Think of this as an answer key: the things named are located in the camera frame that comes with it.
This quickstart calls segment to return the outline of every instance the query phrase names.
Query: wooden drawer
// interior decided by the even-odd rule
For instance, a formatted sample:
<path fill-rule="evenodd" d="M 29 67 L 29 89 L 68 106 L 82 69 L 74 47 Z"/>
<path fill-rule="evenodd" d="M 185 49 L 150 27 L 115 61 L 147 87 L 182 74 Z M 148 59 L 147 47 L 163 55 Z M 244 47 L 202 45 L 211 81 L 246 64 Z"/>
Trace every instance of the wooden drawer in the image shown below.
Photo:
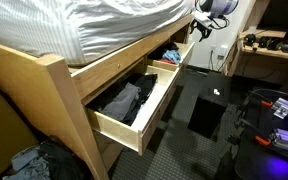
<path fill-rule="evenodd" d="M 176 81 L 179 69 L 169 71 L 139 64 L 131 72 L 158 74 L 157 83 L 149 99 L 139 110 L 132 126 L 123 124 L 92 109 L 87 108 L 87 112 L 94 130 L 142 155 L 160 120 L 161 107 L 165 104 L 164 101 L 169 100 L 168 93 L 172 92 L 171 89 Z"/>
<path fill-rule="evenodd" d="M 194 42 L 192 44 L 181 44 L 181 43 L 175 43 L 177 47 L 179 48 L 178 52 L 181 55 L 181 61 L 180 64 L 175 65 L 175 64 L 168 64 L 152 59 L 147 60 L 147 64 L 150 66 L 154 67 L 159 67 L 162 69 L 170 70 L 170 71 L 175 71 L 178 67 L 182 67 L 183 65 L 187 65 L 188 62 L 190 61 L 193 53 L 193 47 L 194 47 Z"/>

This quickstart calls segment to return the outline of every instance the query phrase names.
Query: mattress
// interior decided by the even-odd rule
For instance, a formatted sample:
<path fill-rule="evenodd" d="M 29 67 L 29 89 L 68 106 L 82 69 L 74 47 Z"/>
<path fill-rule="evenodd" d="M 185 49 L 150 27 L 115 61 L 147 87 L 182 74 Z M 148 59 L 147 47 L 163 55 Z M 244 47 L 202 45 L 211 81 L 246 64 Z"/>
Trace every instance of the mattress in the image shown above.
<path fill-rule="evenodd" d="M 189 14 L 192 0 L 0 0 L 0 44 L 81 66 Z"/>

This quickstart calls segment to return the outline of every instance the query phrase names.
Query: bag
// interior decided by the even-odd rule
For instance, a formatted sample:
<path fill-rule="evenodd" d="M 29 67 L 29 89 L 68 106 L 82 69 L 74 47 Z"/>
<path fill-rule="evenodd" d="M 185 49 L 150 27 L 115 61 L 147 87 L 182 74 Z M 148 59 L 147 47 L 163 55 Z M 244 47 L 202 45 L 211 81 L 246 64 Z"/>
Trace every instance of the bag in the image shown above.
<path fill-rule="evenodd" d="M 92 177 L 86 163 L 55 136 L 43 141 L 38 153 L 48 161 L 51 179 L 90 180 Z"/>

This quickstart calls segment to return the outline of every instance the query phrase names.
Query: wall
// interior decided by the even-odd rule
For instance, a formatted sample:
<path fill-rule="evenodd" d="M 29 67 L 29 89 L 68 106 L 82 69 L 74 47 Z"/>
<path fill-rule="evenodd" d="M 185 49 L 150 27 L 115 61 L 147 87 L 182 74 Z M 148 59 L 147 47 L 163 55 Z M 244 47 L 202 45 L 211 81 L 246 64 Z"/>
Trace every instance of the wall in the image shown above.
<path fill-rule="evenodd" d="M 195 29 L 194 33 L 189 39 L 190 42 L 195 41 L 196 43 L 189 65 L 211 69 L 209 66 L 210 52 L 211 46 L 215 45 L 216 50 L 213 54 L 213 64 L 214 69 L 217 70 L 224 62 L 223 60 L 217 60 L 219 48 L 221 45 L 226 45 L 228 50 L 230 49 L 237 37 L 238 32 L 242 31 L 241 28 L 243 28 L 244 24 L 246 23 L 248 10 L 253 6 L 254 1 L 255 0 L 240 0 L 235 11 L 226 16 L 230 20 L 230 26 L 222 30 L 213 30 L 210 37 L 202 42 L 198 42 L 201 38 L 201 33 Z"/>

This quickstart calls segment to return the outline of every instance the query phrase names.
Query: black floor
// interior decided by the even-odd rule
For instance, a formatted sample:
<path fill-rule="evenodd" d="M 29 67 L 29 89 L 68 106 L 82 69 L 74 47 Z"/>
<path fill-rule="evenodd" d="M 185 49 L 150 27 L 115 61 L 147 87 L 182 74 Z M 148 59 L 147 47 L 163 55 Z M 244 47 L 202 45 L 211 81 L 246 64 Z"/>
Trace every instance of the black floor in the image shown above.
<path fill-rule="evenodd" d="M 125 148 L 110 170 L 111 179 L 212 179 L 226 137 L 234 132 L 232 115 L 248 90 L 266 83 L 234 77 L 231 104 L 214 142 L 187 128 L 205 76 L 187 71 L 142 157 Z"/>

